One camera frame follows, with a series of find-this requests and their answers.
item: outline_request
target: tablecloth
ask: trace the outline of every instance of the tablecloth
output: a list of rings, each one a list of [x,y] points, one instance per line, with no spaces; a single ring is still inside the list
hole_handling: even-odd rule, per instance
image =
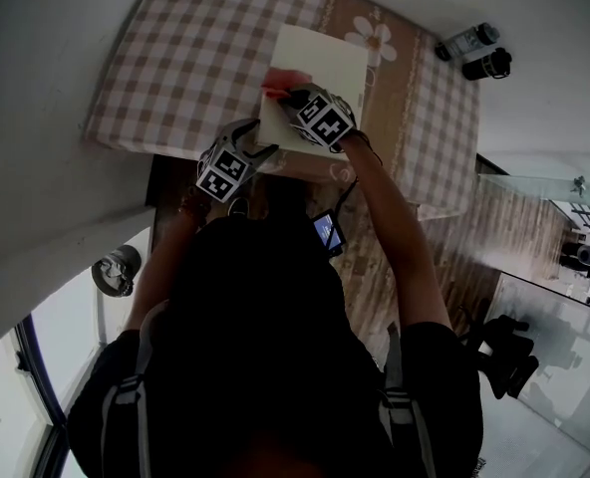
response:
[[[435,38],[366,0],[143,0],[106,74],[86,137],[197,160],[218,130],[259,114],[282,24],[369,49],[362,130],[420,216],[465,210],[478,83],[439,61]],[[263,171],[349,182],[342,160],[278,151]]]

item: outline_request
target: cable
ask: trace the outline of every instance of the cable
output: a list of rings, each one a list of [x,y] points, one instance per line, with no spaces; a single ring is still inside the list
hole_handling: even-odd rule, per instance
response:
[[[368,148],[371,150],[371,152],[375,155],[375,157],[379,161],[379,164],[381,164],[381,165],[384,164],[382,162],[382,159],[379,157],[379,155],[373,150],[373,146],[371,145],[371,141],[368,139],[368,136],[363,131],[359,131],[358,129],[354,129],[352,131],[352,134],[355,134],[356,136],[361,138],[366,143]],[[342,205],[344,205],[344,202],[348,198],[348,195],[350,195],[351,192],[353,191],[353,189],[355,189],[355,186],[357,185],[358,182],[359,182],[359,177],[357,177],[357,175],[356,175],[355,180],[351,183],[350,186],[348,186],[346,191],[344,191],[341,194],[341,196],[337,200],[337,203],[335,204],[335,211],[334,211],[335,212],[335,221],[337,221],[338,225],[339,225],[339,212],[342,210]],[[331,222],[331,231],[328,235],[328,239],[326,240],[326,246],[325,246],[326,251],[329,251],[331,249],[331,242],[333,241],[334,235],[335,235],[335,223]]]

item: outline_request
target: phone screen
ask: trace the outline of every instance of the phone screen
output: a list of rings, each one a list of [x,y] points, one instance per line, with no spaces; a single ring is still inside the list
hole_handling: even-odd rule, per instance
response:
[[[325,216],[316,219],[314,222],[315,230],[317,230],[317,235],[319,235],[320,239],[324,246],[328,242],[328,238],[331,235],[331,229],[333,228],[333,219],[331,218],[330,214],[326,214]],[[327,246],[329,250],[332,250],[336,246],[340,246],[342,244],[342,240],[340,239],[339,232],[337,228],[333,232],[333,238],[331,239],[330,246]]]

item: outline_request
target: red object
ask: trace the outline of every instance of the red object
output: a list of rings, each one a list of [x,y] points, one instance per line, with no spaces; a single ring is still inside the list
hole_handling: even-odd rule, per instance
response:
[[[270,100],[281,100],[288,98],[287,89],[297,85],[309,84],[313,81],[311,75],[302,73],[301,71],[270,68],[264,82],[262,82],[262,89],[264,96]]]

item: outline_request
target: black chair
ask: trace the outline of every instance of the black chair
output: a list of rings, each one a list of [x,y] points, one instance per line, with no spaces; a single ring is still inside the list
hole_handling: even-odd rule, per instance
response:
[[[506,315],[486,324],[477,323],[468,310],[459,309],[470,325],[470,331],[459,340],[474,352],[476,368],[487,376],[494,396],[501,399],[507,393],[517,398],[539,365],[538,359],[530,355],[534,342],[514,334],[526,332],[529,324]]]

